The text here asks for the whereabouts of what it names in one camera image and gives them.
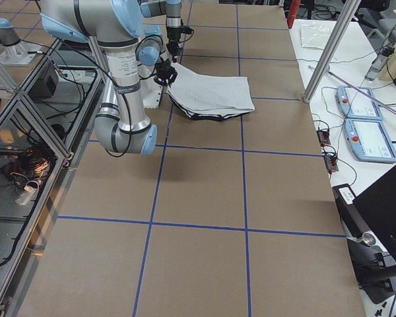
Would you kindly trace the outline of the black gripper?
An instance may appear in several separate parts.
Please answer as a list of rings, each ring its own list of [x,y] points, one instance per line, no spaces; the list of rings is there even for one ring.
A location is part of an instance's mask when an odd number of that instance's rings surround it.
[[[178,56],[180,51],[182,51],[182,47],[180,45],[180,38],[182,35],[183,27],[166,27],[168,43],[166,44],[167,50],[172,52],[172,62],[178,62]]]
[[[162,63],[157,63],[155,66],[156,76],[154,81],[156,83],[167,83],[171,87],[178,76],[176,69],[172,66],[170,60]]]

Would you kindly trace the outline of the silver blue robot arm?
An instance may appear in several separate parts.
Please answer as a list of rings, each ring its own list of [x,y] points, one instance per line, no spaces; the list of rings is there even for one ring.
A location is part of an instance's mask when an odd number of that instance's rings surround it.
[[[145,114],[138,65],[154,66],[156,84],[171,85],[177,71],[159,30],[143,34],[137,1],[43,1],[42,25],[50,35],[87,43],[95,37],[106,56],[105,95],[94,119],[105,150],[121,155],[153,152],[158,128]]]
[[[166,17],[166,35],[168,42],[166,49],[172,57],[174,63],[177,62],[182,49],[180,46],[181,34],[183,31],[183,20],[181,18],[182,2],[180,0],[158,0],[141,1],[140,9],[145,18]]]

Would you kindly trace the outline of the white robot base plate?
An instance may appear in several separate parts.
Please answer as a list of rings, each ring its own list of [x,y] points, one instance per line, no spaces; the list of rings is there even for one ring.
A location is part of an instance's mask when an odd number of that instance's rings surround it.
[[[145,108],[157,109],[160,106],[163,87],[157,84],[153,78],[142,81],[141,95]]]

